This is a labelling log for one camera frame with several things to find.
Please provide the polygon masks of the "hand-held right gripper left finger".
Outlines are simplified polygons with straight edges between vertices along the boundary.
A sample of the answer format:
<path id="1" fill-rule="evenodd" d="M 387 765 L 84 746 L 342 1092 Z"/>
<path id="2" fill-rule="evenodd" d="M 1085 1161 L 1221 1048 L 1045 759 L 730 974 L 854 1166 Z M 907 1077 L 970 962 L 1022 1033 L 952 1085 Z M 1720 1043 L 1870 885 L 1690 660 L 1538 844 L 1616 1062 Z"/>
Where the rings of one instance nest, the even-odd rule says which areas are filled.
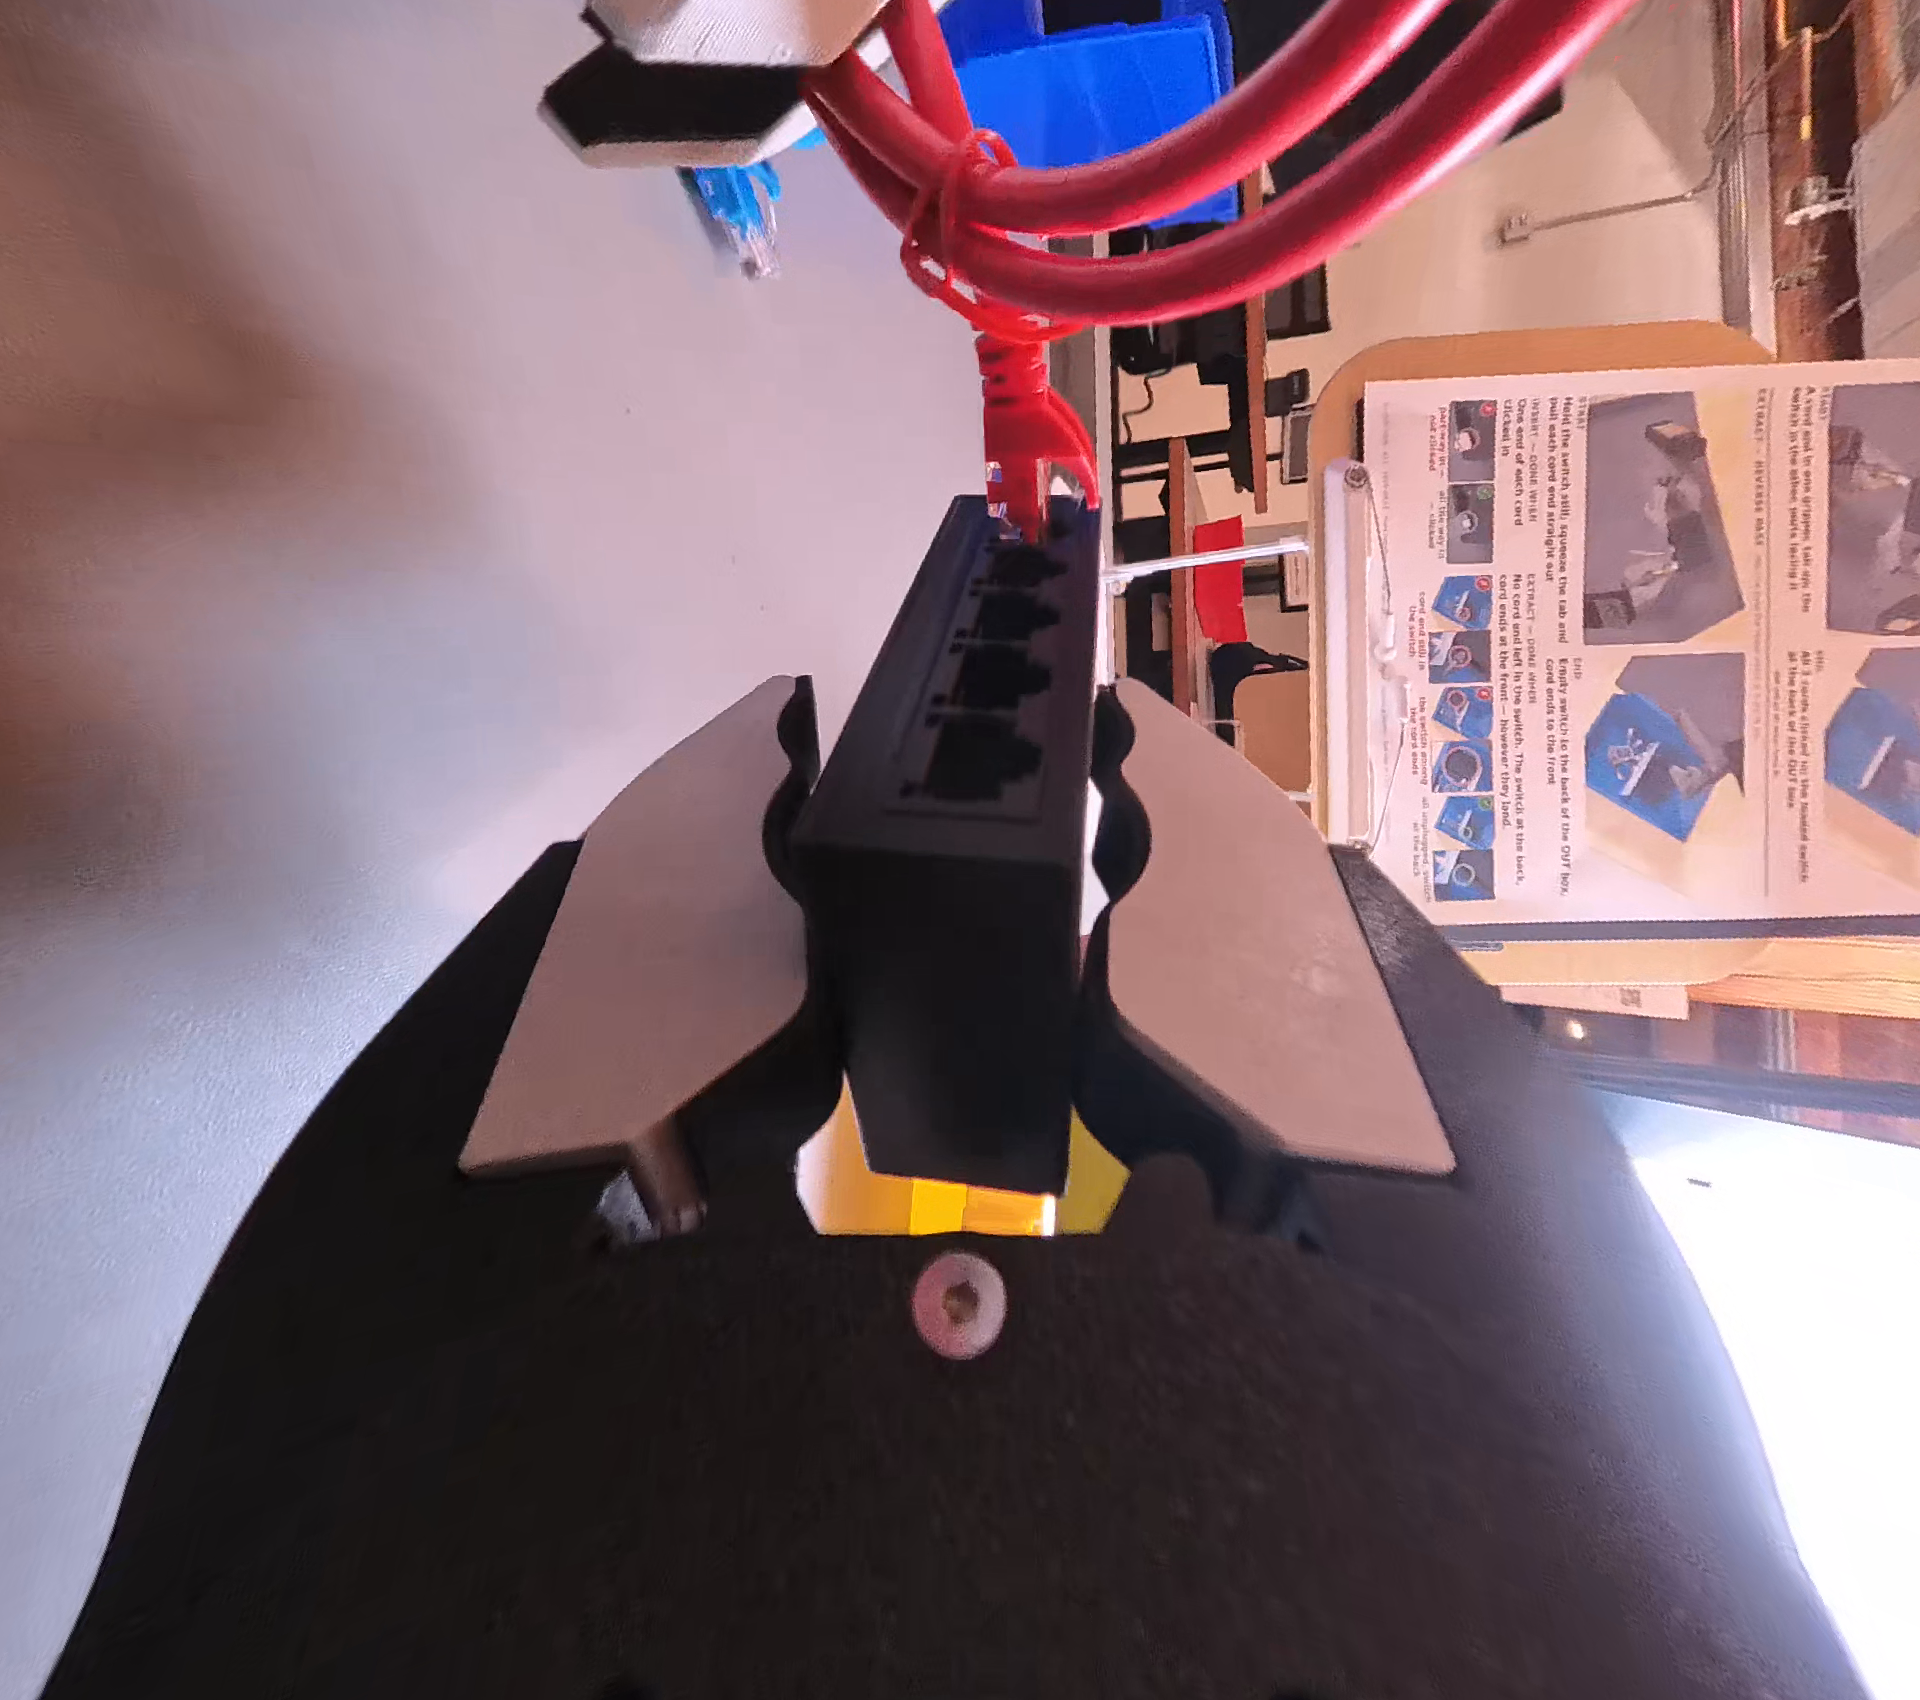
<path id="1" fill-rule="evenodd" d="M 695 1233 L 683 1112 L 804 1008 L 804 916 L 767 859 L 816 774 L 811 678 L 764 678 L 588 825 L 460 1147 L 466 1179 L 629 1172 L 655 1233 Z"/>

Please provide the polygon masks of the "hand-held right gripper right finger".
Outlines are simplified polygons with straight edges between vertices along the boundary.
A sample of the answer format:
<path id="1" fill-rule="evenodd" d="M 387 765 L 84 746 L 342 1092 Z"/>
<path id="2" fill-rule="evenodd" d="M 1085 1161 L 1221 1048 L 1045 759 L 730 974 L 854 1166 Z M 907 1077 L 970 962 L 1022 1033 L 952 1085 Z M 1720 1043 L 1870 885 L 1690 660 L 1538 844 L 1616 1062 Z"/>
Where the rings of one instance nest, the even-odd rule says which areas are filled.
<path id="1" fill-rule="evenodd" d="M 1096 692 L 1075 1118 L 1123 1166 L 1189 1161 L 1228 1226 L 1321 1172 L 1440 1183 L 1455 1147 L 1322 835 L 1127 678 Z"/>

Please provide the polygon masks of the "black network switch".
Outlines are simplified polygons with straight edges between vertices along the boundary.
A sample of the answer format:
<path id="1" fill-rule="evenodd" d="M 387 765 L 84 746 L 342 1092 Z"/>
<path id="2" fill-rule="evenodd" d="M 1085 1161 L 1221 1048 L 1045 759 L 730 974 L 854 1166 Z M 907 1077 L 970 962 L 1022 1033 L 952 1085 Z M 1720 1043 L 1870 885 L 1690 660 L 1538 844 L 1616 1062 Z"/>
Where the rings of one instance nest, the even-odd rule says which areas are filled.
<path id="1" fill-rule="evenodd" d="M 1098 511 L 949 502 L 791 830 L 866 1161 L 1067 1179 Z"/>

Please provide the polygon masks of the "blue plastic bin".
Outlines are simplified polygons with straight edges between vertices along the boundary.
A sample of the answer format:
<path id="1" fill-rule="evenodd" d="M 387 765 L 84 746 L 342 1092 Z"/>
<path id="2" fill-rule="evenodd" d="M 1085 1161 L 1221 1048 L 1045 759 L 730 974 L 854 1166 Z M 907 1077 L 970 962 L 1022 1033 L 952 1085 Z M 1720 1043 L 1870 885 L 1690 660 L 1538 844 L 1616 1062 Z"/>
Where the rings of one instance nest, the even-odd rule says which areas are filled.
<path id="1" fill-rule="evenodd" d="M 945 0 L 967 108 L 1029 169 L 1129 152 L 1232 88 L 1221 0 Z"/>

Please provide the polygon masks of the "printed instruction poster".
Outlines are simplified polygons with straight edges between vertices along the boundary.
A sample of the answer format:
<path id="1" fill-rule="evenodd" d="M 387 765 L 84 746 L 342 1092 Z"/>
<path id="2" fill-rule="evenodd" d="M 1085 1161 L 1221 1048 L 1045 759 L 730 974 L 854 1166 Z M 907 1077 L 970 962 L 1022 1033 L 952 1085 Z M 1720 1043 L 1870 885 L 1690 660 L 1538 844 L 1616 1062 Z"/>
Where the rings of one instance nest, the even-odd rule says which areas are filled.
<path id="1" fill-rule="evenodd" d="M 1916 361 L 1361 402 L 1374 865 L 1444 940 L 1916 931 Z"/>

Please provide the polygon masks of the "instruction sheet on board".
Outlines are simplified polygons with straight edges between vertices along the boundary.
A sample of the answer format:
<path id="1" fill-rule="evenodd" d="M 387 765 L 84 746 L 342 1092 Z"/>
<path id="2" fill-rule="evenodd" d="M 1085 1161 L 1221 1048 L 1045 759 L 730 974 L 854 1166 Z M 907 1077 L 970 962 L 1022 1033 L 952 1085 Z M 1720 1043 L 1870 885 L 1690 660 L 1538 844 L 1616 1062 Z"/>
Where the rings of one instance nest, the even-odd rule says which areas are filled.
<path id="1" fill-rule="evenodd" d="M 1309 549 L 1315 557 L 1315 604 L 1309 611 L 1314 716 L 1309 815 L 1335 847 L 1361 847 L 1357 774 L 1333 759 L 1335 673 L 1333 628 L 1345 609 L 1343 557 L 1331 549 L 1327 470 L 1361 454 L 1361 402 L 1370 384 L 1399 379 L 1498 379 L 1606 370 L 1736 370 L 1769 368 L 1768 346 L 1723 324 L 1628 324 L 1550 325 L 1472 335 L 1387 338 L 1357 354 L 1315 396 L 1309 425 Z M 1757 928 L 1736 940 L 1655 940 L 1628 928 L 1626 940 L 1544 940 L 1511 951 L 1472 951 L 1469 967 L 1511 999 L 1538 1001 L 1564 991 L 1580 1008 L 1626 1008 L 1655 1016 L 1662 991 L 1748 1008 L 1792 1008 L 1826 1016 L 1916 1018 L 1916 931 L 1875 933 L 1872 921 L 1846 921 L 1836 933 L 1789 936 Z"/>

